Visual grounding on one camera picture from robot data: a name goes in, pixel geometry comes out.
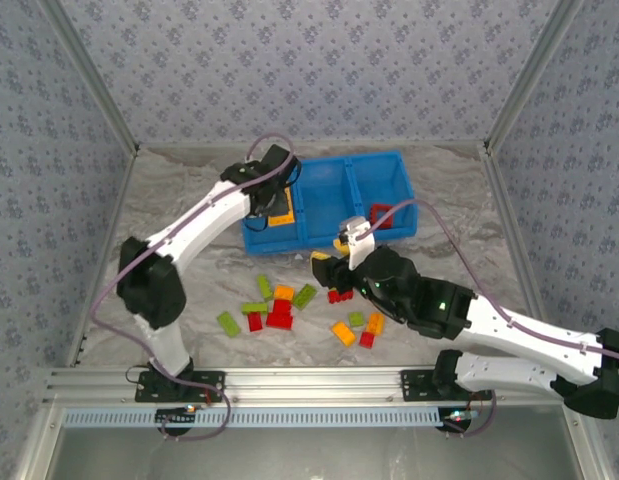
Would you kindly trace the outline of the red lego frame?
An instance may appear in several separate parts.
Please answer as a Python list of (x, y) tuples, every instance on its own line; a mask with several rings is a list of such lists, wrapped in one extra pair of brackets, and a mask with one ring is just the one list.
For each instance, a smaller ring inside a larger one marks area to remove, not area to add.
[(390, 215), (387, 219), (381, 219), (393, 208), (390, 204), (374, 203), (369, 210), (369, 221), (371, 225), (379, 224), (379, 230), (388, 230), (393, 228), (394, 216)]

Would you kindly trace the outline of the aluminium side frame rail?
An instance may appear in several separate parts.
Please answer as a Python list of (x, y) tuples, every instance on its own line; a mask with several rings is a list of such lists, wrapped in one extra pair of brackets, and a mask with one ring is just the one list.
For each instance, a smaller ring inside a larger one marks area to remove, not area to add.
[(113, 205), (113, 210), (107, 222), (107, 230), (105, 232), (102, 247), (97, 258), (95, 276), (93, 277), (93, 281), (91, 282), (91, 285), (87, 290), (85, 303), (78, 317), (76, 331), (66, 357), (65, 366), (69, 368), (74, 368), (79, 363), (82, 343), (89, 324), (89, 310), (93, 302), (96, 300), (101, 282), (106, 275), (108, 258), (112, 250), (112, 245), (114, 243), (115, 232), (120, 219), (122, 205), (129, 187), (134, 164), (138, 156), (138, 151), (139, 149), (136, 149), (130, 154), (124, 171), (124, 175), (121, 180), (120, 187), (118, 189), (115, 203)]
[(487, 182), (503, 225), (504, 237), (526, 310), (534, 318), (549, 320), (497, 159), (485, 146), (480, 151), (480, 158), (484, 164)]

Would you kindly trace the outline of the orange curved lego brick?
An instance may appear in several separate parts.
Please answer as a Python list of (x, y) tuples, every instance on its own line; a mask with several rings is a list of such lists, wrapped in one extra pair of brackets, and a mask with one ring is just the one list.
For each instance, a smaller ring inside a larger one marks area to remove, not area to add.
[(331, 331), (346, 347), (350, 347), (356, 342), (356, 334), (344, 322), (335, 323), (331, 327)]

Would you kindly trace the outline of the thin grey wall base strip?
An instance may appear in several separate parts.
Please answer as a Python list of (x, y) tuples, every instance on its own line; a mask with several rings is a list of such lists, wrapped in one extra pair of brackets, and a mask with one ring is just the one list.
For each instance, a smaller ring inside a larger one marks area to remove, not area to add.
[[(408, 139), (354, 139), (353, 141), (344, 140), (313, 140), (298, 141), (293, 140), (296, 149), (307, 147), (353, 147), (353, 146), (439, 146), (439, 147), (470, 147), (483, 148), (483, 139), (461, 139), (461, 140), (408, 140)], [(238, 148), (246, 151), (252, 145), (251, 142), (146, 142), (140, 144), (140, 149), (199, 149), (199, 148)]]

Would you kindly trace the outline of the orange lego frame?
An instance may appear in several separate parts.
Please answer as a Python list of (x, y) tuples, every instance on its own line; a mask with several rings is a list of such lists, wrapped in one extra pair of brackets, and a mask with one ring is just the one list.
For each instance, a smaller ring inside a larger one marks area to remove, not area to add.
[(295, 213), (291, 188), (287, 187), (284, 190), (284, 193), (287, 210), (283, 214), (272, 215), (268, 217), (268, 226), (271, 228), (281, 227), (295, 223)]

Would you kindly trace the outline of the aluminium frame post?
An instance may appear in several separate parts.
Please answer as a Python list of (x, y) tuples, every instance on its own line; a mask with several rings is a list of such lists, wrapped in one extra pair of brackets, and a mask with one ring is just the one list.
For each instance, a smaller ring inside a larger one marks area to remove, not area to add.
[(113, 134), (123, 149), (134, 157), (138, 151), (138, 144), (61, 1), (37, 0), (37, 2)]
[(485, 138), (489, 155), (494, 156), (503, 145), (583, 4), (584, 0), (557, 0)]

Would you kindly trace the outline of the aluminium lower frame bar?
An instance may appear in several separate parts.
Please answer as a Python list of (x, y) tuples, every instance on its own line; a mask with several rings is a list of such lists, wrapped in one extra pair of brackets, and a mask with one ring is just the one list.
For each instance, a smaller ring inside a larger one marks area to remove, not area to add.
[(64, 408), (43, 406), (34, 416), (14, 480), (46, 480), (64, 419)]
[(594, 419), (564, 411), (568, 435), (584, 480), (617, 480)]

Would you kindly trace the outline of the small black controller board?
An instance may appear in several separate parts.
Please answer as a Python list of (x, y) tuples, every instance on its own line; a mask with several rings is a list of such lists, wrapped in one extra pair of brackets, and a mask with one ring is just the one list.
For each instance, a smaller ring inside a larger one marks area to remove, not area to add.
[(175, 425), (193, 424), (196, 410), (187, 407), (158, 408), (154, 414), (154, 423), (157, 426), (173, 428)]
[(445, 433), (464, 434), (475, 418), (473, 411), (460, 408), (441, 407), (438, 413), (442, 422), (438, 430)]

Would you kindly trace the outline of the aluminium mounting rail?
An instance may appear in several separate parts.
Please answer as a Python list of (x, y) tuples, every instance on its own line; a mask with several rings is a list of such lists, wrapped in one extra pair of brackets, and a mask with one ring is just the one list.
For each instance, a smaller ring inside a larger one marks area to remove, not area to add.
[[(421, 404), (452, 406), (466, 404), (486, 407), (492, 396), (474, 393), (466, 401), (405, 402), (400, 387), (400, 372), (429, 367), (281, 367), (211, 368), (226, 373), (223, 392), (237, 407), (282, 406), (384, 406)], [(53, 369), (42, 393), (48, 405), (156, 406), (181, 407), (202, 403), (137, 403), (136, 380), (146, 369)]]

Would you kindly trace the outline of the blue three-compartment bin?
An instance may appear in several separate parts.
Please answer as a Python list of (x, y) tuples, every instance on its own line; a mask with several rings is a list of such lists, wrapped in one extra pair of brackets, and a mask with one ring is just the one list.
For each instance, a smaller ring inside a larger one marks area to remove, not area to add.
[(251, 255), (330, 247), (342, 221), (363, 216), (372, 204), (395, 206), (414, 197), (403, 157), (397, 151), (304, 160), (291, 185), (295, 223), (266, 229), (242, 225)]

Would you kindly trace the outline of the grey metal sheet panel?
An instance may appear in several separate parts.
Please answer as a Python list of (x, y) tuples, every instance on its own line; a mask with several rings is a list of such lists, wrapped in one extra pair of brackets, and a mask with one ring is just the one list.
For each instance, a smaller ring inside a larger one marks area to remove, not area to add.
[(46, 480), (584, 480), (563, 430), (505, 423), (476, 438), (427, 428), (229, 429), (167, 442), (152, 429), (67, 429)]

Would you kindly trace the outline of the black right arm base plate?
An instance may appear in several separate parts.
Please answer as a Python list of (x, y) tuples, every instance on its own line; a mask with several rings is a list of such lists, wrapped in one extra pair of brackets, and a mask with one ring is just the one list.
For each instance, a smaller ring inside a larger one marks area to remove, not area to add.
[(400, 387), (405, 402), (466, 401), (471, 395), (452, 380), (439, 378), (431, 369), (402, 370)]

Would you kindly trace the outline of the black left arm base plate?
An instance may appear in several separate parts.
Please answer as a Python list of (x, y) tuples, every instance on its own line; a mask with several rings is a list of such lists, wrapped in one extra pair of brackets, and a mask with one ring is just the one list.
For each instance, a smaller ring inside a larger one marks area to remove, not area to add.
[[(190, 370), (179, 378), (195, 383), (212, 385), (218, 390), (225, 387), (226, 373), (218, 370)], [(149, 369), (140, 373), (136, 380), (137, 403), (222, 403), (221, 396), (209, 388), (194, 388), (167, 379), (159, 372)]]

